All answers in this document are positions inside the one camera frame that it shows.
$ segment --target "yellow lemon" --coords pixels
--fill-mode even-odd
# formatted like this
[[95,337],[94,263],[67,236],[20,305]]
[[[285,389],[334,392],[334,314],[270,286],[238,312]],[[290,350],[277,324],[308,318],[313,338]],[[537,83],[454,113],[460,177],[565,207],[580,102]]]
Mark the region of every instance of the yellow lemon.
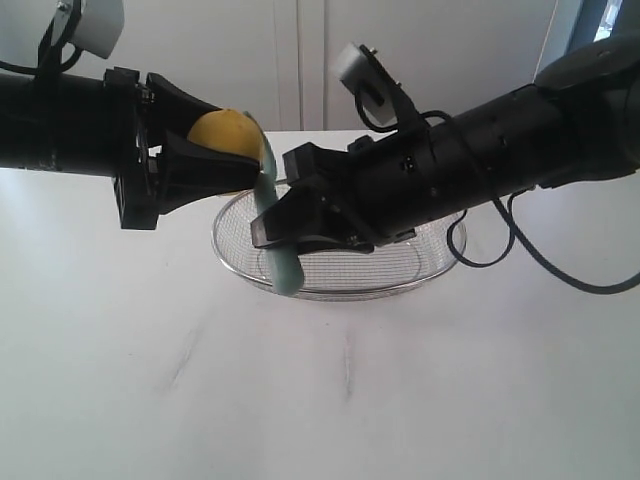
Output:
[[260,127],[236,110],[203,115],[191,128],[187,139],[211,150],[262,161],[264,144]]

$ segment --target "black cable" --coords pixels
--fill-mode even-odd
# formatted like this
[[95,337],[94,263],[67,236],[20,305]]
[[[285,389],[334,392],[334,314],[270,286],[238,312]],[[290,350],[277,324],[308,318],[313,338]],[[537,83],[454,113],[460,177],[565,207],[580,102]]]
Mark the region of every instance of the black cable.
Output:
[[442,112],[440,110],[433,110],[430,112],[426,112],[424,114],[424,117],[439,118],[443,120],[445,124],[456,134],[456,136],[458,137],[458,142],[460,146],[462,146],[462,148],[465,150],[465,152],[469,156],[469,160],[471,160],[472,166],[476,171],[478,178],[482,182],[483,187],[490,193],[491,200],[494,206],[496,207],[496,209],[498,210],[498,213],[500,213],[500,216],[502,217],[502,219],[509,226],[509,229],[511,230],[511,232],[520,241],[522,246],[527,250],[527,252],[531,255],[531,257],[536,262],[538,262],[538,264],[540,264],[545,270],[547,270],[551,275],[553,275],[554,277],[558,278],[559,280],[562,280],[566,284],[578,290],[581,290],[586,293],[591,293],[594,295],[615,295],[618,293],[629,291],[632,288],[635,288],[638,285],[640,285],[640,273],[634,275],[628,280],[625,280],[623,282],[620,282],[614,285],[599,286],[599,285],[592,285],[592,284],[583,282],[581,280],[578,280],[577,278],[572,277],[571,275],[565,273],[560,268],[552,264],[549,260],[547,260],[544,257],[544,255],[542,255],[542,253],[538,251],[538,249],[531,243],[531,241],[527,238],[524,232],[516,224],[515,220],[513,219],[512,212],[507,211],[507,209],[504,207],[504,205],[500,201],[500,198],[498,197],[498,194],[493,188],[489,180],[489,177],[485,173],[482,160],[478,156],[476,156],[476,154],[473,152],[473,149],[465,139],[464,134],[456,124],[453,117],[451,117],[451,115],[445,112]]
[[[83,50],[78,47],[74,47],[74,51],[71,56],[60,65],[59,73],[64,73],[71,70],[76,66],[80,57],[82,57]],[[39,67],[23,67],[20,65],[14,65],[12,63],[3,62],[0,60],[0,70],[6,70],[7,72],[19,73],[21,75],[38,75],[40,73]]]
[[382,127],[380,125],[376,125],[371,121],[371,119],[369,118],[369,115],[367,115],[367,112],[364,109],[364,104],[362,103],[362,93],[364,92],[364,89],[365,89],[365,83],[359,82],[356,85],[356,90],[353,94],[356,100],[356,110],[358,112],[358,115],[360,116],[360,119],[362,120],[362,123],[364,123],[369,130],[376,133],[390,133],[397,130],[398,129],[397,123],[394,125],[389,125],[387,127]]
[[[520,195],[523,195],[526,192],[528,192],[528,190],[523,190],[521,192],[514,193],[513,195],[511,195],[509,197],[509,200],[507,201],[507,210],[509,211],[510,215],[513,215],[513,201],[517,197],[519,197]],[[493,262],[488,262],[488,263],[477,263],[477,262],[474,262],[472,260],[469,260],[467,257],[465,257],[458,250],[458,248],[456,247],[455,242],[453,241],[453,236],[455,234],[455,231],[456,231],[456,228],[458,227],[458,225],[460,225],[462,223],[462,221],[465,218],[467,218],[467,214],[468,213],[469,213],[469,210],[465,210],[462,213],[462,215],[455,222],[453,222],[451,224],[451,226],[447,229],[447,246],[449,247],[449,250],[451,250],[451,254],[455,257],[455,259],[457,261],[459,261],[463,265],[466,265],[467,267],[471,267],[471,268],[489,268],[489,267],[493,267],[494,265],[497,265],[498,263],[502,262],[505,258],[507,258],[509,256],[509,254],[513,250],[513,247],[514,247],[514,245],[516,243],[516,235],[513,232],[513,230],[511,230],[511,229],[509,229],[509,241],[507,242],[507,247],[502,252],[502,255],[500,255]]]

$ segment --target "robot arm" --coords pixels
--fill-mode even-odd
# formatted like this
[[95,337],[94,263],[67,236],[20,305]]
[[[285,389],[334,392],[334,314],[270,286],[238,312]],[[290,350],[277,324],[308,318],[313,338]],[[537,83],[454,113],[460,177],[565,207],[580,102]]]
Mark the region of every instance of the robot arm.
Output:
[[[376,57],[360,52],[369,70],[358,67],[356,96],[373,91],[393,104],[395,133],[361,138],[348,153],[307,144],[285,155],[292,188],[253,223],[256,247],[293,241],[308,251],[309,241],[318,250],[371,250],[495,197],[640,168],[639,36],[586,47],[534,84],[455,118],[420,114]],[[431,126],[429,118],[444,122]]]

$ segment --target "wire mesh basket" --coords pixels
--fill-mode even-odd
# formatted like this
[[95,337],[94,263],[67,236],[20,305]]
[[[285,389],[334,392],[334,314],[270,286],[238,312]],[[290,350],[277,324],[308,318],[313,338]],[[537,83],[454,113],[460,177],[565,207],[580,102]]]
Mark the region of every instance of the wire mesh basket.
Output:
[[[278,185],[278,195],[282,197],[288,189]],[[234,198],[213,224],[213,249],[233,273],[274,293],[266,252],[251,243],[250,224],[256,216],[251,192]],[[372,300],[418,288],[457,263],[446,242],[447,229],[457,219],[453,215],[419,227],[415,238],[378,248],[370,255],[323,252],[302,256],[305,284],[295,297],[332,302]],[[454,242],[459,251],[465,250],[463,224],[456,228]]]

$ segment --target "white table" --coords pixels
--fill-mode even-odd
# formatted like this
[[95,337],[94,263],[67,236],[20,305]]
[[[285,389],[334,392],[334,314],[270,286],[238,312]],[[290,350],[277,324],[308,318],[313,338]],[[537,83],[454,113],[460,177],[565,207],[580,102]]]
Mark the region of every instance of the white table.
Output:
[[[639,187],[534,192],[517,218],[572,273],[619,280]],[[518,247],[397,298],[279,298],[214,257],[226,201],[123,232],[108,179],[0,172],[0,478],[640,478],[640,289],[582,294]],[[502,249],[492,208],[467,225],[470,256]]]

